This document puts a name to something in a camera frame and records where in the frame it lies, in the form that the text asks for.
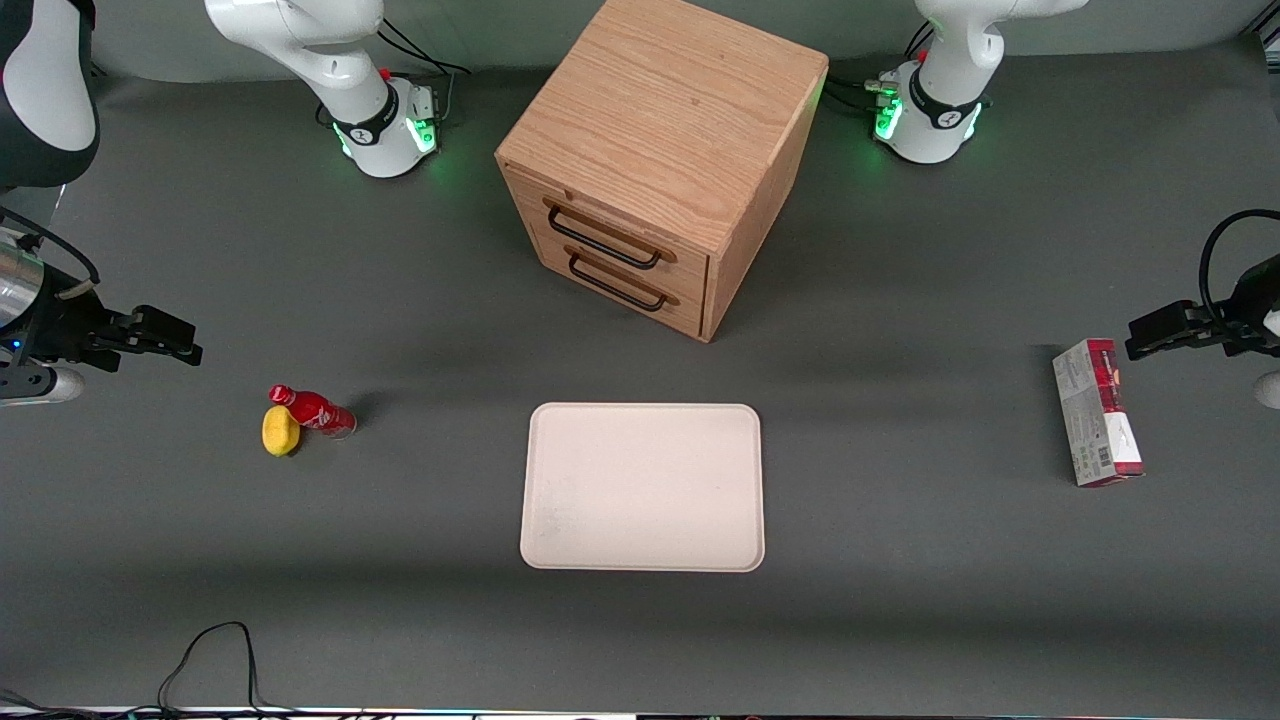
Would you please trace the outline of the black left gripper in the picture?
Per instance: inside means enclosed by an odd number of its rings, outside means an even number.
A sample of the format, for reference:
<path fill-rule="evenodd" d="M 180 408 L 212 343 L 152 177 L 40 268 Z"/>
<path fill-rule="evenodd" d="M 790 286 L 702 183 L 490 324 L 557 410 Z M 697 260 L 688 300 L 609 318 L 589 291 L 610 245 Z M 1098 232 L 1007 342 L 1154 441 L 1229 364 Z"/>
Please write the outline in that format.
<path fill-rule="evenodd" d="M 1199 296 L 1204 305 L 1180 300 L 1128 323 L 1126 356 L 1139 361 L 1175 348 L 1221 345 L 1226 357 L 1243 354 L 1279 355 L 1279 256 L 1245 270 L 1230 297 L 1212 299 L 1211 259 L 1199 260 Z"/>

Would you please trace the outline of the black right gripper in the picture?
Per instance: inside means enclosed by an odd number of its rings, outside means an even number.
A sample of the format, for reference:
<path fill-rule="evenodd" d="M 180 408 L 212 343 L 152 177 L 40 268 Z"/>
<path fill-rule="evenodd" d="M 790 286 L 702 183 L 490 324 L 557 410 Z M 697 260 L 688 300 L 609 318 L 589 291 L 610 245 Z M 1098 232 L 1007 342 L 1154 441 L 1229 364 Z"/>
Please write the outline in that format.
<path fill-rule="evenodd" d="M 132 352 L 201 365 L 204 348 L 195 342 L 192 324 L 150 305 L 123 316 L 122 328 L 116 325 L 120 318 L 92 290 L 73 299 L 44 296 L 3 328 L 3 360 L 81 364 L 115 373 L 122 355 Z"/>

